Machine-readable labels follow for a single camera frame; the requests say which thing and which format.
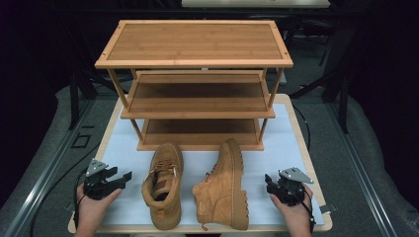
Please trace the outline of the black metal stand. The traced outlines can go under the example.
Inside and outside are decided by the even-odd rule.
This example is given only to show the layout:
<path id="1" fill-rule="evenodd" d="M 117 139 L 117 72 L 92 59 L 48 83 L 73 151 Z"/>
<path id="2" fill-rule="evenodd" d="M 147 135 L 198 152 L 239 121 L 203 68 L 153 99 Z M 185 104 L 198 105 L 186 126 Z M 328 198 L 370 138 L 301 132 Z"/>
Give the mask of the black metal stand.
<path id="1" fill-rule="evenodd" d="M 349 80 L 345 76 L 346 50 L 351 43 L 354 28 L 349 20 L 338 20 L 331 40 L 329 52 L 326 54 L 323 75 L 290 94 L 292 99 L 297 99 L 320 85 L 325 86 L 321 95 L 324 103 L 333 103 L 338 100 L 338 123 L 341 129 L 347 133 L 347 103 Z"/>
<path id="2" fill-rule="evenodd" d="M 87 100 L 95 100 L 98 92 L 93 86 L 99 83 L 116 92 L 113 83 L 98 74 L 87 44 L 83 39 L 81 30 L 74 19 L 63 20 L 63 27 L 71 41 L 72 48 L 69 50 L 73 74 L 70 79 L 70 105 L 71 120 L 69 130 L 72 130 L 80 120 L 79 116 L 79 92 Z"/>

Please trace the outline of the white table mat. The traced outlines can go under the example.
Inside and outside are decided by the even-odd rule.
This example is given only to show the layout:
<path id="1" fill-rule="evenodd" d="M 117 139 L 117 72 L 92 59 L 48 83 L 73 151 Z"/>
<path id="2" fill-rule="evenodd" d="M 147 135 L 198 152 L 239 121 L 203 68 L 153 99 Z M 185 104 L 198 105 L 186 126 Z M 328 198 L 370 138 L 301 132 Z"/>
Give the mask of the white table mat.
<path id="1" fill-rule="evenodd" d="M 313 214 L 317 231 L 327 231 L 332 222 L 319 209 L 324 197 L 308 155 L 293 109 L 284 103 L 275 104 L 277 117 L 268 123 L 262 151 L 244 151 L 242 188 L 247 192 L 250 232 L 280 232 L 286 229 L 284 219 L 273 206 L 266 192 L 265 177 L 276 180 L 280 170 L 298 167 L 313 183 Z M 153 153 L 138 151 L 137 135 L 128 120 L 121 119 L 122 106 L 116 105 L 97 157 L 121 173 L 132 172 L 126 189 L 111 204 L 100 230 L 114 233 L 155 233 L 149 208 L 141 194 Z M 204 179 L 217 160 L 218 151 L 183 151 L 184 173 L 181 186 L 182 217 L 176 232 L 202 233 L 196 218 L 192 187 Z"/>

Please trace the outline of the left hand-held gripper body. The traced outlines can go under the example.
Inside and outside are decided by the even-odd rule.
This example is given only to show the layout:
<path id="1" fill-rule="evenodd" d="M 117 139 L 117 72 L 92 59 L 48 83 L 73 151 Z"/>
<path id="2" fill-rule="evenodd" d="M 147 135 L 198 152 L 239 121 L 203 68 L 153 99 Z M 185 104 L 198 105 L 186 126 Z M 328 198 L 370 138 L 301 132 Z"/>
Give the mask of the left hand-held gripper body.
<path id="1" fill-rule="evenodd" d="M 84 180 L 84 194 L 88 198 L 100 200 L 112 192 L 108 178 L 105 177 L 106 169 L 109 169 L 106 163 L 96 159 L 91 160 Z"/>

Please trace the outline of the person's right hand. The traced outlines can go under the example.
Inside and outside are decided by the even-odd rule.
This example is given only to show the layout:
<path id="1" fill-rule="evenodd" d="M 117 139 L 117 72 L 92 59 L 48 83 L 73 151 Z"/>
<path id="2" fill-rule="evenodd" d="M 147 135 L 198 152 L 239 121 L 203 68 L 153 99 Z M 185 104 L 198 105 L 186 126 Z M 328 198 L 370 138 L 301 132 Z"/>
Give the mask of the person's right hand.
<path id="1" fill-rule="evenodd" d="M 270 199 L 283 215 L 289 232 L 291 229 L 310 230 L 310 214 L 302 204 L 287 206 L 281 203 L 275 195 L 270 195 Z"/>

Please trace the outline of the aluminium floor rail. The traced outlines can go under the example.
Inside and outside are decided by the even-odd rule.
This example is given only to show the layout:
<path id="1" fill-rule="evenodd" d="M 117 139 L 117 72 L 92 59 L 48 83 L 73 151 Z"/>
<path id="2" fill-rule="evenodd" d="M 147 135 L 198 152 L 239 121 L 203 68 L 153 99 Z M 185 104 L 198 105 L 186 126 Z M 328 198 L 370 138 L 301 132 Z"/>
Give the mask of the aluminium floor rail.
<path id="1" fill-rule="evenodd" d="M 59 101 L 41 146 L 18 186 L 0 209 L 0 237 L 24 235 L 53 183 L 70 142 L 76 137 L 79 123 L 88 115 L 94 103 L 94 100 L 83 102 L 78 111 L 78 121 L 68 129 L 71 124 L 70 105 L 64 100 Z"/>
<path id="2" fill-rule="evenodd" d="M 369 209 L 377 223 L 377 227 L 382 237 L 398 237 L 387 212 L 385 211 L 380 198 L 377 195 L 377 191 L 373 186 L 373 183 L 368 175 L 359 153 L 357 152 L 350 136 L 341 127 L 338 120 L 338 112 L 333 104 L 325 105 L 328 115 L 332 119 L 332 123 L 337 129 L 340 138 L 343 140 L 345 147 L 349 153 L 349 163 L 352 166 L 352 170 L 355 174 L 355 178 L 362 190 L 363 196 L 369 206 Z"/>

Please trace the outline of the person's left hand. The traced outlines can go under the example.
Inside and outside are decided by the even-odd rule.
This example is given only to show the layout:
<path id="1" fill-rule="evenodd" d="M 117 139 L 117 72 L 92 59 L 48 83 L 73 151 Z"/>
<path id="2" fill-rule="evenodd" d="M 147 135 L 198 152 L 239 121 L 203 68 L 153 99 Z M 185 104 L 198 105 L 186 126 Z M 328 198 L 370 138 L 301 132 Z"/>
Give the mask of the person's left hand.
<path id="1" fill-rule="evenodd" d="M 78 205 L 78 227 L 77 229 L 91 229 L 97 231 L 101 225 L 110 204 L 120 195 L 121 189 L 113 191 L 107 197 L 101 200 L 83 197 L 84 186 L 77 188 Z"/>

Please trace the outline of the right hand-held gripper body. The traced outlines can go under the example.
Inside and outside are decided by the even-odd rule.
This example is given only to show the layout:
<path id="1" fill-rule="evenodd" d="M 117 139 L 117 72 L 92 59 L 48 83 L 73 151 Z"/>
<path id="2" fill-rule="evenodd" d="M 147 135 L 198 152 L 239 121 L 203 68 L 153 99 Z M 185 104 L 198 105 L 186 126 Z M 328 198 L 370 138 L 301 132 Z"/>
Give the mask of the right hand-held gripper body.
<path id="1" fill-rule="evenodd" d="M 279 171 L 277 198 L 288 206 L 301 203 L 304 199 L 303 183 L 313 184 L 314 181 L 298 167 Z"/>

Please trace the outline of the wooden three-tier shoe rack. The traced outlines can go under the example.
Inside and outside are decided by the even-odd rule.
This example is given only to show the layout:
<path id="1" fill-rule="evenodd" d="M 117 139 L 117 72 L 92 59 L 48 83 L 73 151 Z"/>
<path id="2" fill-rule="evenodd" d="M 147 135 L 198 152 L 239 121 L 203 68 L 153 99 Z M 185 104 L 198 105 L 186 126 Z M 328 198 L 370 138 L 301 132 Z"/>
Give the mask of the wooden three-tier shoe rack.
<path id="1" fill-rule="evenodd" d="M 267 72 L 293 61 L 272 21 L 122 20 L 95 66 L 108 71 L 138 149 L 215 150 L 234 138 L 261 150 L 278 90 Z"/>

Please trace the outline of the tan suede lace-up boot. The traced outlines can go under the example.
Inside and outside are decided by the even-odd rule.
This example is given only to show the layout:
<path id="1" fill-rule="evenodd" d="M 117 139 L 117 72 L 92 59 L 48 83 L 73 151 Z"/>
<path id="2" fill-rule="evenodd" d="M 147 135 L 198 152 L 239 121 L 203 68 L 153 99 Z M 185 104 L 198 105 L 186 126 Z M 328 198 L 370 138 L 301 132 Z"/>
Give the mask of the tan suede lace-up boot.
<path id="1" fill-rule="evenodd" d="M 193 187 L 197 220 L 203 228 L 216 223 L 236 230 L 247 230 L 249 210 L 247 194 L 241 189 L 243 157 L 235 139 L 224 141 L 210 173 Z"/>
<path id="2" fill-rule="evenodd" d="M 142 196 L 149 207 L 151 221 L 159 230 L 171 230 L 181 220 L 180 190 L 184 161 L 173 143 L 160 145 L 142 183 Z"/>

